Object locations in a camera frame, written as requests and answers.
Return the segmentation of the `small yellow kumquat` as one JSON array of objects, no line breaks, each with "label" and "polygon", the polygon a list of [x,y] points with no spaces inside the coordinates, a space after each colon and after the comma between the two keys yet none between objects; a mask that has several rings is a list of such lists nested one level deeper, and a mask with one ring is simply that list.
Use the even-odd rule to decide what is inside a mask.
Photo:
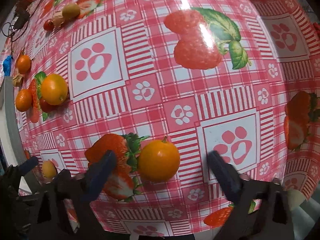
[{"label": "small yellow kumquat", "polygon": [[42,164],[42,174],[45,178],[52,179],[57,175],[57,170],[52,161],[47,160]]}]

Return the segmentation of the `large orange citrus fruit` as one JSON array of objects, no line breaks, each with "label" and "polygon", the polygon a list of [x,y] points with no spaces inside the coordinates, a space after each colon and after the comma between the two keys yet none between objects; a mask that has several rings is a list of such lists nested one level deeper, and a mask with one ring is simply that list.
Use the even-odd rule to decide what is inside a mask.
[{"label": "large orange citrus fruit", "polygon": [[138,157],[140,177],[153,183],[168,181],[176,174],[179,166],[179,151],[167,136],[145,145]]}]

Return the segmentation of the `small orange mandarin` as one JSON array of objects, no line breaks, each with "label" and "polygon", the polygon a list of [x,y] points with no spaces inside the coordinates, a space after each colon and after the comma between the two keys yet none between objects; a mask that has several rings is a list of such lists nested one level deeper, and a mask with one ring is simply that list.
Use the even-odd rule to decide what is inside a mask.
[{"label": "small orange mandarin", "polygon": [[26,112],[32,105],[32,94],[29,89],[22,89],[18,92],[15,105],[18,111]]},{"label": "small orange mandarin", "polygon": [[16,68],[20,74],[26,74],[31,68],[31,59],[28,55],[21,55],[16,62]]}]

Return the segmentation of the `orange citrus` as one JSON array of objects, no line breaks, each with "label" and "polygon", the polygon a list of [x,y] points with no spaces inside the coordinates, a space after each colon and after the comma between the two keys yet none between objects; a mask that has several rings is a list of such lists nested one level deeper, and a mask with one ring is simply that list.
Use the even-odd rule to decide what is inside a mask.
[{"label": "orange citrus", "polygon": [[62,76],[50,74],[43,80],[40,91],[48,104],[58,106],[67,99],[68,85]]}]

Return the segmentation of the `red cherry tomato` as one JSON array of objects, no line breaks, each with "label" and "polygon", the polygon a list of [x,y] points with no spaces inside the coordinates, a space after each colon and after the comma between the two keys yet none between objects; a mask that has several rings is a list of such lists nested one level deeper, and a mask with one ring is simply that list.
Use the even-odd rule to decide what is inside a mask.
[{"label": "red cherry tomato", "polygon": [[53,31],[55,28],[52,20],[46,20],[46,22],[43,24],[43,29],[45,31]]},{"label": "red cherry tomato", "polygon": [[43,97],[40,98],[40,108],[44,113],[50,113],[58,109],[57,105],[50,105]]}]

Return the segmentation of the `papery husk physalis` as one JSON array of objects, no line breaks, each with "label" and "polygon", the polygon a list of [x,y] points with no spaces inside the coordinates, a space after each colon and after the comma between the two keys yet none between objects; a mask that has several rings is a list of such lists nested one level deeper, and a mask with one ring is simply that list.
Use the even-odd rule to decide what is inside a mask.
[{"label": "papery husk physalis", "polygon": [[61,27],[61,25],[64,23],[65,19],[62,15],[62,11],[57,11],[53,14],[51,21],[55,28]]},{"label": "papery husk physalis", "polygon": [[24,75],[18,73],[16,75],[14,75],[14,77],[12,78],[12,84],[14,87],[22,87],[23,85],[23,79],[24,79]]}]

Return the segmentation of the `white tray with grey rim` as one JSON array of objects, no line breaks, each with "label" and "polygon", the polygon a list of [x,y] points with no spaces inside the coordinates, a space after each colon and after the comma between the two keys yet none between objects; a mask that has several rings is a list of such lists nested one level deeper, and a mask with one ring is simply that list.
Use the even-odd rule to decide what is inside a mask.
[{"label": "white tray with grey rim", "polygon": [[14,87],[8,76],[1,84],[1,151],[5,167],[26,161],[16,120]]}]

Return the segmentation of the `crumpled blue glove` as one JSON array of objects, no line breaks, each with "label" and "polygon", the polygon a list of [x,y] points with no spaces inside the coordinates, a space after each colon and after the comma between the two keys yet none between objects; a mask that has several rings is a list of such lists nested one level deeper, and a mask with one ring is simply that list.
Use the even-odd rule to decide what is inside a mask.
[{"label": "crumpled blue glove", "polygon": [[11,72],[11,63],[12,63],[12,56],[8,55],[6,59],[3,61],[3,72],[4,76],[10,76]]}]

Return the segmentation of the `pink strawberry checked tablecloth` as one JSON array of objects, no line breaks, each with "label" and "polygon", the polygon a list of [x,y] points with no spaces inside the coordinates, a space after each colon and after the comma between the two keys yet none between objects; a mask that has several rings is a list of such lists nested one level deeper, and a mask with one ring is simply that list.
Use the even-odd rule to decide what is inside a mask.
[{"label": "pink strawberry checked tablecloth", "polygon": [[[69,3],[80,14],[43,24]],[[117,168],[91,205],[105,230],[181,236],[209,230],[229,208],[206,157],[216,150],[255,180],[278,177],[309,199],[319,182],[319,36],[296,0],[43,0],[1,59],[28,55],[15,109],[22,147],[58,171],[85,172],[102,151]],[[41,84],[62,76],[67,99],[40,108]],[[165,136],[180,166],[166,182],[138,173],[145,145]]]}]

